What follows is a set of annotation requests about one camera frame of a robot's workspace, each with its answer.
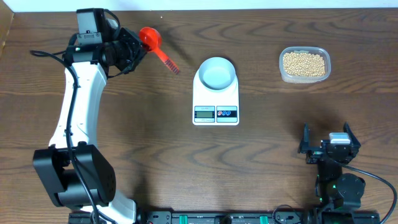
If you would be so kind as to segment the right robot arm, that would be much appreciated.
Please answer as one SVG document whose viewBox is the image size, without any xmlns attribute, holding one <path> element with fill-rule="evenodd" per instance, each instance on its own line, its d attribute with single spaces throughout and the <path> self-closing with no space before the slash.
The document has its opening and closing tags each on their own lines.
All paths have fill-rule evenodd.
<svg viewBox="0 0 398 224">
<path fill-rule="evenodd" d="M 343 132 L 330 133 L 317 147 L 311 146 L 310 130 L 304 124 L 303 137 L 298 152 L 306 155 L 307 164 L 315 164 L 318 174 L 315 182 L 315 194 L 320 205 L 308 210 L 303 217 L 304 223 L 354 223 L 353 212 L 361 206 L 366 183 L 364 179 L 351 173 L 343 173 L 361 147 L 345 123 Z"/>
</svg>

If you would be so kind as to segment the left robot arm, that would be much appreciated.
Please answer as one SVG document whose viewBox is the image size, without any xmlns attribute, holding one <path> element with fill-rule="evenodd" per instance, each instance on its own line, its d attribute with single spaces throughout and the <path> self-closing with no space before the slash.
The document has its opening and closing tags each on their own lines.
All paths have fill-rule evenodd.
<svg viewBox="0 0 398 224">
<path fill-rule="evenodd" d="M 83 212 L 87 223 L 145 223 L 145 213 L 116 187 L 115 171 L 98 149 L 97 123 L 109 68 L 133 72 L 146 49 L 107 9 L 79 9 L 76 16 L 78 32 L 65 50 L 32 52 L 65 69 L 57 127 L 48 147 L 34 152 L 34 169 L 52 203 Z"/>
</svg>

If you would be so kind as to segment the red plastic measuring scoop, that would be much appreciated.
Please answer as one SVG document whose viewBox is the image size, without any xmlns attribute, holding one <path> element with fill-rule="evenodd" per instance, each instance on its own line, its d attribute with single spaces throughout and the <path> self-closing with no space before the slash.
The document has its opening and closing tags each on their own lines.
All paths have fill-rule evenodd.
<svg viewBox="0 0 398 224">
<path fill-rule="evenodd" d="M 143 27 L 139 31 L 139 38 L 147 51 L 155 53 L 170 71 L 176 75 L 180 72 L 176 63 L 160 49 L 162 45 L 162 37 L 156 29 L 152 27 Z"/>
</svg>

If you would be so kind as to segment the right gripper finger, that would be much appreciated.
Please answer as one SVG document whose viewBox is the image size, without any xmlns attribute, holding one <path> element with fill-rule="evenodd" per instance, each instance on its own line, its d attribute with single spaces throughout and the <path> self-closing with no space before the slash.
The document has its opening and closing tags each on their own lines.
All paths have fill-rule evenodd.
<svg viewBox="0 0 398 224">
<path fill-rule="evenodd" d="M 303 130 L 303 137 L 300 140 L 300 144 L 298 147 L 298 153 L 300 154 L 307 154 L 308 151 L 310 150 L 310 145 L 309 145 L 309 127 L 308 124 L 304 124 L 304 130 Z"/>
<path fill-rule="evenodd" d="M 345 124 L 343 125 L 343 131 L 345 133 L 347 133 L 349 138 L 351 139 L 350 146 L 351 146 L 352 155 L 357 155 L 357 153 L 359 152 L 359 149 L 361 147 L 361 143 L 358 141 L 358 139 L 353 134 L 348 122 L 345 122 Z"/>
</svg>

